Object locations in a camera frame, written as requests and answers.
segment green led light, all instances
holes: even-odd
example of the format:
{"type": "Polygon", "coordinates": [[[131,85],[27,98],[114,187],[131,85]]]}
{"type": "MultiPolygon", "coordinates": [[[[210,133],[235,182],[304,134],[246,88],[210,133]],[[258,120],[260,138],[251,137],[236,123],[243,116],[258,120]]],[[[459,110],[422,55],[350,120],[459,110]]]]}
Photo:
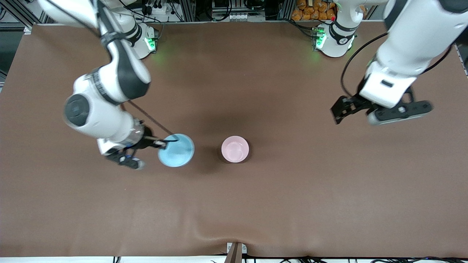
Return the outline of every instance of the green led light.
{"type": "Polygon", "coordinates": [[[154,49],[154,40],[145,37],[145,42],[150,50],[154,49]]]}
{"type": "Polygon", "coordinates": [[[317,39],[317,48],[322,48],[323,47],[323,43],[325,43],[325,40],[327,39],[327,35],[324,33],[322,35],[322,37],[320,37],[319,39],[317,39]]]}
{"type": "Polygon", "coordinates": [[[348,49],[350,49],[352,47],[352,41],[354,40],[354,36],[351,38],[350,40],[350,44],[348,45],[348,49]]]}

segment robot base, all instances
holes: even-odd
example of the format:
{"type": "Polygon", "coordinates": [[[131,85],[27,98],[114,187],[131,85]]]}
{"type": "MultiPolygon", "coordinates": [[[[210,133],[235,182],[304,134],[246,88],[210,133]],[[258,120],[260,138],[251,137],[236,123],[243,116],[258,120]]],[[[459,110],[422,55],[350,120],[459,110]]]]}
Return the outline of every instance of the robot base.
{"type": "Polygon", "coordinates": [[[143,59],[151,53],[156,53],[159,31],[144,23],[138,23],[138,25],[141,27],[141,37],[136,41],[133,49],[138,59],[143,59]]]}
{"type": "Polygon", "coordinates": [[[351,48],[354,36],[349,41],[344,38],[346,44],[338,44],[336,40],[330,36],[329,27],[330,25],[327,24],[318,26],[318,38],[312,40],[314,42],[313,45],[316,50],[321,51],[326,56],[331,58],[341,57],[351,48]]]}

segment metal frame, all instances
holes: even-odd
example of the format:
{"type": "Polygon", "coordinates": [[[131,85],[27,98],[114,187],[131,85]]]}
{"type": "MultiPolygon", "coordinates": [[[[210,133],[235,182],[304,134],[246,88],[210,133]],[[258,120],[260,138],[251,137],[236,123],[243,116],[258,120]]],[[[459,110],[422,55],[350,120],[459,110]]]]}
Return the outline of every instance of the metal frame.
{"type": "Polygon", "coordinates": [[[466,74],[466,76],[468,77],[468,71],[467,71],[467,68],[465,67],[465,60],[464,60],[463,57],[461,56],[460,50],[459,50],[458,47],[459,47],[459,46],[456,44],[456,45],[455,45],[455,50],[457,51],[458,58],[460,58],[461,66],[463,67],[463,70],[465,71],[465,74],[466,74]]]}
{"type": "Polygon", "coordinates": [[[182,8],[183,19],[185,22],[195,21],[195,2],[191,0],[180,0],[180,6],[182,8]]]}
{"type": "MultiPolygon", "coordinates": [[[[7,12],[8,15],[14,17],[6,8],[3,7],[1,2],[0,6],[2,10],[5,10],[5,12],[7,12]]],[[[24,28],[23,23],[19,22],[18,20],[16,21],[17,22],[0,22],[0,31],[22,31],[24,28]]]]}
{"type": "Polygon", "coordinates": [[[6,79],[7,78],[7,73],[5,71],[3,71],[2,69],[0,69],[0,77],[6,79]]]}
{"type": "MultiPolygon", "coordinates": [[[[21,24],[21,30],[26,27],[31,29],[34,24],[39,24],[41,21],[20,1],[18,0],[2,0],[0,5],[7,10],[10,15],[16,18],[21,24]]],[[[6,29],[18,29],[19,25],[5,25],[6,29]]]]}
{"type": "MultiPolygon", "coordinates": [[[[244,5],[244,0],[229,0],[230,5],[232,5],[232,10],[230,16],[227,17],[224,22],[239,22],[239,21],[247,21],[247,22],[263,22],[266,20],[265,17],[265,8],[259,8],[257,10],[252,10],[247,8],[244,5]],[[235,18],[235,15],[246,15],[244,18],[235,18]]],[[[215,19],[220,20],[226,14],[226,10],[228,7],[216,7],[214,1],[211,2],[212,4],[212,16],[215,19]]]]}
{"type": "Polygon", "coordinates": [[[296,6],[296,0],[285,0],[283,5],[279,9],[278,19],[286,18],[291,19],[291,15],[293,14],[293,10],[296,6]]]}
{"type": "Polygon", "coordinates": [[[366,16],[366,20],[370,20],[371,17],[374,15],[374,12],[375,10],[377,10],[377,7],[378,6],[371,6],[371,8],[369,8],[369,10],[367,11],[367,16],[366,16]]]}

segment blue bowl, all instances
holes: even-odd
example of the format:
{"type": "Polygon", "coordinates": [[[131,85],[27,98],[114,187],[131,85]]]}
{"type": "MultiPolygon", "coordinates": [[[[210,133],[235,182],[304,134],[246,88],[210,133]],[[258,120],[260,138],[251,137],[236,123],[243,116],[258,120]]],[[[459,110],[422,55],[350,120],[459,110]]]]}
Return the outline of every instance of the blue bowl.
{"type": "Polygon", "coordinates": [[[166,149],[160,149],[158,152],[159,160],[162,164],[169,167],[181,167],[186,165],[193,157],[195,145],[193,141],[185,134],[174,134],[166,137],[164,140],[177,140],[168,142],[166,149]]]}

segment pink bowl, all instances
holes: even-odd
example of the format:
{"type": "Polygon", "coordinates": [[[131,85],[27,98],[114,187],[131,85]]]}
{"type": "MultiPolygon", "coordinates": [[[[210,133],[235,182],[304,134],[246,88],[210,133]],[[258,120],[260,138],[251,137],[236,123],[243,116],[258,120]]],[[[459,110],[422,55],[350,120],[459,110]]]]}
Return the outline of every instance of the pink bowl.
{"type": "Polygon", "coordinates": [[[221,145],[221,153],[229,162],[241,162],[249,154],[249,144],[240,136],[231,136],[221,145]]]}

